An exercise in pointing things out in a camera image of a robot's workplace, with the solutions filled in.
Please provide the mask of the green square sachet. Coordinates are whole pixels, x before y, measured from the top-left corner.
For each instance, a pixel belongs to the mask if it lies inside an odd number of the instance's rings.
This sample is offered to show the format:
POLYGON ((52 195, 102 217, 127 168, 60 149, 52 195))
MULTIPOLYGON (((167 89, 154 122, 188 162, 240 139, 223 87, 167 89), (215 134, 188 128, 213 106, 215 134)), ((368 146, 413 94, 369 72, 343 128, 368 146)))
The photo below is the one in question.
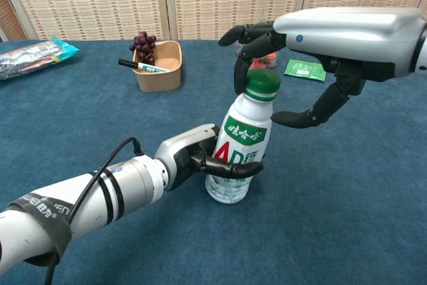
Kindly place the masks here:
POLYGON ((290 59, 284 75, 325 82, 326 72, 320 63, 290 59))

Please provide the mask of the white marker black cap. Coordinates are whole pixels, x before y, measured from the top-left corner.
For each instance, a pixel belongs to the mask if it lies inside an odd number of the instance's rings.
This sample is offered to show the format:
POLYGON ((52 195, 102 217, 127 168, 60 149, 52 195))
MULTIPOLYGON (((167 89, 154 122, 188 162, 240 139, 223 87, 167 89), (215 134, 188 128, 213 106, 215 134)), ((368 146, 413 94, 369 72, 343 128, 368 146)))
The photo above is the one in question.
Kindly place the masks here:
POLYGON ((137 61, 129 61, 126 59, 118 59, 118 64, 125 67, 130 67, 132 69, 138 69, 147 72, 169 72, 169 69, 163 67, 158 67, 137 61))

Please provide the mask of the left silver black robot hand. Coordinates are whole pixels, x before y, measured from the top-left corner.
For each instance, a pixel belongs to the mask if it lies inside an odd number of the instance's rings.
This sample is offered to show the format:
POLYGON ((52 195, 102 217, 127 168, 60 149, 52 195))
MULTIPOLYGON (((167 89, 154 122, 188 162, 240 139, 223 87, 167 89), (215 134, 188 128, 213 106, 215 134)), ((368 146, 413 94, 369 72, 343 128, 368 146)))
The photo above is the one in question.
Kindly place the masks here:
POLYGON ((264 168, 262 162, 232 164, 212 157, 220 128, 207 123, 163 141, 155 153, 168 172, 165 190, 172 191, 196 172, 237 180, 254 176, 264 168))

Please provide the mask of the white drink bottle green label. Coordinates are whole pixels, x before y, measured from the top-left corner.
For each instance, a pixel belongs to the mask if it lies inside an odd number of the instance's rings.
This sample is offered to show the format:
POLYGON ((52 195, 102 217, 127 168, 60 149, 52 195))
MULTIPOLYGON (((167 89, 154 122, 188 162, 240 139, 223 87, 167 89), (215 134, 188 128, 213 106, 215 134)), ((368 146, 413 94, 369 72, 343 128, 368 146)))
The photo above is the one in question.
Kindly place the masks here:
MULTIPOLYGON (((260 162, 271 134, 274 98, 272 94, 240 94, 224 117, 212 156, 237 165, 260 162)), ((205 188, 215 201, 234 204, 245 198, 253 176, 226 179, 208 174, 205 188)))

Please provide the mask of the tan paper box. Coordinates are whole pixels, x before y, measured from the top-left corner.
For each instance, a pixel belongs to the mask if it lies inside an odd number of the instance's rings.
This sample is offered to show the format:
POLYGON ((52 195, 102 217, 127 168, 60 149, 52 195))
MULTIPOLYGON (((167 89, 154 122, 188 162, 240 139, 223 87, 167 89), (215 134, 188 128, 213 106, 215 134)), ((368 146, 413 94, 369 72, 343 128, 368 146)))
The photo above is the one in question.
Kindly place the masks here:
POLYGON ((178 42, 157 41, 153 49, 155 66, 168 71, 148 72, 133 69, 139 88, 144 92, 170 91, 181 85, 182 52, 178 42))

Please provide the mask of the purple grape bunch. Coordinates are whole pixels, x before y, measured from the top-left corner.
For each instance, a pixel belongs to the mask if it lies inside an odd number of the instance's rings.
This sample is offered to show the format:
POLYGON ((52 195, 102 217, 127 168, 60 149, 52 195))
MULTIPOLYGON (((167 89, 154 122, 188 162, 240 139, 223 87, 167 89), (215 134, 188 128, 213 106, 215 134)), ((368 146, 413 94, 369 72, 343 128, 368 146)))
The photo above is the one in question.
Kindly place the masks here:
POLYGON ((129 46, 129 50, 136 52, 142 63, 155 65, 153 50, 156 46, 156 41, 157 37, 155 35, 148 35, 146 31, 140 31, 133 38, 133 43, 129 46))

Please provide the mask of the teal clear snack bag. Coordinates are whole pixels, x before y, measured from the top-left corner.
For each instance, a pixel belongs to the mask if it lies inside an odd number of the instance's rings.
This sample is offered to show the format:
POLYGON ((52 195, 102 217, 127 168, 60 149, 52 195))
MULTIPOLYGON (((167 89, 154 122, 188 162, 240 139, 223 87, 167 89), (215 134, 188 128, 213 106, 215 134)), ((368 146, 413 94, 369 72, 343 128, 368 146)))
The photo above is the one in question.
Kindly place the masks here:
POLYGON ((78 52, 76 46, 56 37, 14 49, 0 55, 0 80, 33 73, 69 59, 78 52))

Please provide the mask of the clear plastic box with strawberries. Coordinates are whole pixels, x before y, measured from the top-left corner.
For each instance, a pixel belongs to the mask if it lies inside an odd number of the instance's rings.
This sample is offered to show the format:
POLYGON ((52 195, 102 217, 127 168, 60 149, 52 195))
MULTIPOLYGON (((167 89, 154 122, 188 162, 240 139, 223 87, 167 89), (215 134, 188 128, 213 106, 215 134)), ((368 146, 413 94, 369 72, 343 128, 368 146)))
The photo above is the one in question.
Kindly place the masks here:
MULTIPOLYGON (((240 51, 242 50, 244 44, 240 43, 239 41, 235 42, 236 47, 236 56, 240 54, 240 51)), ((274 68, 277 65, 277 58, 278 54, 276 52, 270 53, 268 55, 265 55, 263 57, 259 58, 253 58, 253 61, 249 67, 249 69, 255 69, 255 68, 274 68)))

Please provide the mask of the green bottle cap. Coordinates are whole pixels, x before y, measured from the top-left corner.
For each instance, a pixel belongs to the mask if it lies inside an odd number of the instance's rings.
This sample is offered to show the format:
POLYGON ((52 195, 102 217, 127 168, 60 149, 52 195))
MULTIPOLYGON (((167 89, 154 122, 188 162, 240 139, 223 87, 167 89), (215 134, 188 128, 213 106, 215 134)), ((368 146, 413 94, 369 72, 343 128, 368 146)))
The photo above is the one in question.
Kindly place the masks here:
POLYGON ((281 77, 271 69, 259 68, 248 71, 248 82, 244 93, 257 101, 275 100, 280 88, 281 77))

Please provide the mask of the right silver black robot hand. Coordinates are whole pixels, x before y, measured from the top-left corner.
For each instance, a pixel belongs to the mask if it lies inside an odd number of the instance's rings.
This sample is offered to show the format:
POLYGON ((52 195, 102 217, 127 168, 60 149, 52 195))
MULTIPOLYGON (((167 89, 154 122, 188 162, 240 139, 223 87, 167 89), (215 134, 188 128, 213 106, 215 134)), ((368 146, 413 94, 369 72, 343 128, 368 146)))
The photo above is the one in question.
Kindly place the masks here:
POLYGON ((244 91, 253 58, 283 48, 315 57, 336 80, 311 109, 279 111, 272 121, 287 127, 316 127, 336 113, 366 81, 383 82, 412 71, 412 57, 427 19, 414 7, 316 7, 265 23, 236 25, 218 41, 244 44, 234 66, 234 90, 244 91))

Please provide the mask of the blue table cloth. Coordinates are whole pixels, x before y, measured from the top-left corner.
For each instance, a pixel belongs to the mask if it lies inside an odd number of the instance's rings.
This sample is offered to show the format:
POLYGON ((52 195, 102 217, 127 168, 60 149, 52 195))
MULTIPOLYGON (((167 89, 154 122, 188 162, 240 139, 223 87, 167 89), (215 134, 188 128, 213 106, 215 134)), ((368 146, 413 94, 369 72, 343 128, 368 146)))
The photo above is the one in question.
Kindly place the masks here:
MULTIPOLYGON (((221 123, 234 47, 182 41, 181 85, 144 93, 128 41, 0 81, 0 210, 99 167, 129 136, 221 123)), ((74 241, 53 285, 427 285, 427 77, 367 82, 328 122, 274 125, 264 170, 226 206, 203 174, 74 241)))

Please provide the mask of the brown woven screen panel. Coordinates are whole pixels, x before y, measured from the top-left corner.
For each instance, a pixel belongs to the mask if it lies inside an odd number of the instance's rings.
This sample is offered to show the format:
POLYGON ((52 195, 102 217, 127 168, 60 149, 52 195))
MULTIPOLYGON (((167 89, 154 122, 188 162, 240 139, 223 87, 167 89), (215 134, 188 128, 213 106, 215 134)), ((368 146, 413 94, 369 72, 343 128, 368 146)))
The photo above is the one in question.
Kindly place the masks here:
POLYGON ((9 0, 0 0, 0 40, 26 39, 27 36, 9 0))

